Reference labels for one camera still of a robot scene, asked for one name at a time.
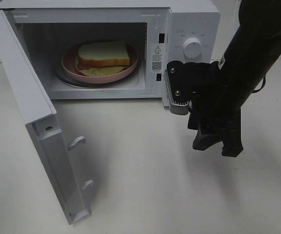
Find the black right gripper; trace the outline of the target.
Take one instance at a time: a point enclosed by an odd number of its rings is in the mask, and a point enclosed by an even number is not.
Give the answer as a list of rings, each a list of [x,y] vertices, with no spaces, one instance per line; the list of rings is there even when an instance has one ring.
[[[234,107],[230,81],[236,68],[234,62],[221,64],[187,63],[192,79],[192,110],[188,128],[197,130],[193,149],[205,151],[223,142],[223,156],[238,156],[243,151],[241,142],[241,109]]]

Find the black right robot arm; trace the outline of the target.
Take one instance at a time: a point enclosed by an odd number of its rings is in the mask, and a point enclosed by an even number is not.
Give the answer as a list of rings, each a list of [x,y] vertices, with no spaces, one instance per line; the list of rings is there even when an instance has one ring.
[[[281,0],[244,0],[239,28],[221,62],[187,66],[192,108],[188,121],[197,130],[195,150],[222,142],[222,154],[242,150],[241,107],[281,55]]]

